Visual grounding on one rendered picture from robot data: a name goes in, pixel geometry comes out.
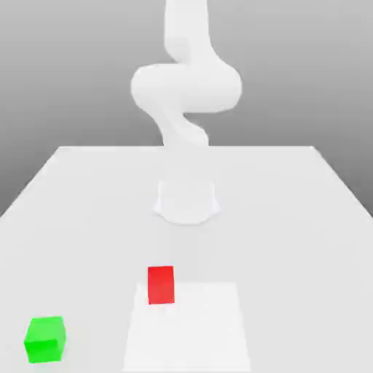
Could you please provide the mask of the small red cube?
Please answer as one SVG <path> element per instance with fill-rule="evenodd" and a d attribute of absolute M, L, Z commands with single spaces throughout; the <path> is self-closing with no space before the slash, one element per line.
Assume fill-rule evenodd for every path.
<path fill-rule="evenodd" d="M 173 266 L 148 267 L 148 301 L 150 305 L 175 302 Z"/>

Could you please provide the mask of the small green cube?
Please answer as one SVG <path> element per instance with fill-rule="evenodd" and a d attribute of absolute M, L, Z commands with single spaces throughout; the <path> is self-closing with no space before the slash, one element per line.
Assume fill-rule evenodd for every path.
<path fill-rule="evenodd" d="M 23 341 L 30 364 L 61 361 L 65 343 L 66 327 L 60 315 L 32 318 Z"/>

